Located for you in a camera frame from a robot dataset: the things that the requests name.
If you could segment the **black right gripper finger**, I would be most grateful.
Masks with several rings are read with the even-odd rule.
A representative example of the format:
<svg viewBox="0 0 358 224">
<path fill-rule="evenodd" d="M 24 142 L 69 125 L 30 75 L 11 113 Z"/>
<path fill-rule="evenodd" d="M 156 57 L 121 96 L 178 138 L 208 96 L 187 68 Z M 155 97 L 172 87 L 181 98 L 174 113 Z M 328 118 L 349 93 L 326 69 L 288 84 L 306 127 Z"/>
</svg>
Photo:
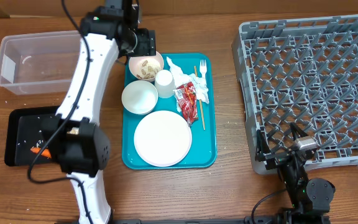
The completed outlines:
<svg viewBox="0 0 358 224">
<path fill-rule="evenodd" d="M 308 134 L 304 132 L 298 125 L 295 123 L 290 123 L 290 130 L 293 136 L 294 140 L 297 140 L 298 138 L 307 137 Z"/>
<path fill-rule="evenodd" d="M 256 155 L 259 156 L 262 153 L 269 154 L 271 150 L 269 145 L 266 142 L 264 135 L 262 134 L 261 130 L 257 130 L 257 146 L 256 146 Z"/>
</svg>

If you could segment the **pink bowl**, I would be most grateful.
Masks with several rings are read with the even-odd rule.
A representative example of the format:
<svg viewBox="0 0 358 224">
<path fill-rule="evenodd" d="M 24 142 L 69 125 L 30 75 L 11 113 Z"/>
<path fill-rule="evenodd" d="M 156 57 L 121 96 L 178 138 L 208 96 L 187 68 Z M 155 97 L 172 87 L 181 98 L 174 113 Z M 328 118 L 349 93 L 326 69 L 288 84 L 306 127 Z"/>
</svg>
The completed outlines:
<svg viewBox="0 0 358 224">
<path fill-rule="evenodd" d="M 138 79 L 138 80 L 143 80 L 143 79 L 137 78 L 137 77 L 135 76 L 136 65 L 137 65 L 141 60 L 143 60 L 143 59 L 152 59 L 152 58 L 154 58 L 154 59 L 156 59 L 156 60 L 159 61 L 159 63 L 160 63 L 161 66 L 162 66 L 162 69 L 161 69 L 161 70 L 163 70 L 163 68 L 164 68 L 164 60 L 163 60 L 163 57 L 162 57 L 158 52 L 156 52 L 156 55 L 155 55 L 155 56 L 131 57 L 131 58 L 129 59 L 129 70 L 130 70 L 130 72 L 132 73 L 132 75 L 133 75 L 136 79 Z M 154 77 L 153 79 L 148 79 L 148 80 L 145 80 L 145 81 L 153 82 L 154 80 L 155 80 L 155 77 Z"/>
</svg>

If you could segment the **white bowl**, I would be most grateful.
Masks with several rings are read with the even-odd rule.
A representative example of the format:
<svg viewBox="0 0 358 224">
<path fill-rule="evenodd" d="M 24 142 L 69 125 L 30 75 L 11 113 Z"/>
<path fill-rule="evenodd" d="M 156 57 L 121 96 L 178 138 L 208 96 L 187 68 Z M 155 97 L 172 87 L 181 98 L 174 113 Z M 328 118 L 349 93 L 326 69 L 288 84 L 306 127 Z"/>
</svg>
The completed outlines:
<svg viewBox="0 0 358 224">
<path fill-rule="evenodd" d="M 124 88 L 121 101 L 129 112 L 145 115 L 155 108 L 158 102 L 158 92 L 152 83 L 137 80 Z"/>
</svg>

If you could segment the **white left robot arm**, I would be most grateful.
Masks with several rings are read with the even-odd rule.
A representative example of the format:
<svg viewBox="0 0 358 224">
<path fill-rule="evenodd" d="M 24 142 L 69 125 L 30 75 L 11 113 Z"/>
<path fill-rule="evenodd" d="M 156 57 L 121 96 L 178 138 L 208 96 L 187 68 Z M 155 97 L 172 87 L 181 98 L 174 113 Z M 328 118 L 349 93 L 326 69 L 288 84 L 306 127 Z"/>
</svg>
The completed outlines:
<svg viewBox="0 0 358 224">
<path fill-rule="evenodd" d="M 101 102 L 108 76 L 117 59 L 154 56 L 155 32 L 138 27 L 138 1 L 106 1 L 74 27 L 80 34 L 80 54 L 61 105 L 45 120 L 41 133 L 49 151 L 73 186 L 80 217 L 78 223 L 112 223 L 103 170 L 111 145 L 99 127 Z"/>
</svg>

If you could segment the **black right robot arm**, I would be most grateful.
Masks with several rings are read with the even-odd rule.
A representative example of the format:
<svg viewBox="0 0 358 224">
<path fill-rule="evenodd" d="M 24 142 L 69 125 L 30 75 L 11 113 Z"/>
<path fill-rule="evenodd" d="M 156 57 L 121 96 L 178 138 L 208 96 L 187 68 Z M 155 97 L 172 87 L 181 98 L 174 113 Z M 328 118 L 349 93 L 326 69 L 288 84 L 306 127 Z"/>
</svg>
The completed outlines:
<svg viewBox="0 0 358 224">
<path fill-rule="evenodd" d="M 266 218 L 264 223 L 329 223 L 326 214 L 330 211 L 335 186 L 325 179 L 309 179 L 304 167 L 306 161 L 314 157 L 319 145 L 295 123 L 290 124 L 290 130 L 293 144 L 289 151 L 278 154 L 271 153 L 262 132 L 257 131 L 255 159 L 265 162 L 267 170 L 275 169 L 285 188 L 259 200 L 252 209 L 251 222 L 259 222 L 255 211 L 262 202 L 287 192 L 292 207 L 281 208 L 276 215 Z"/>
</svg>

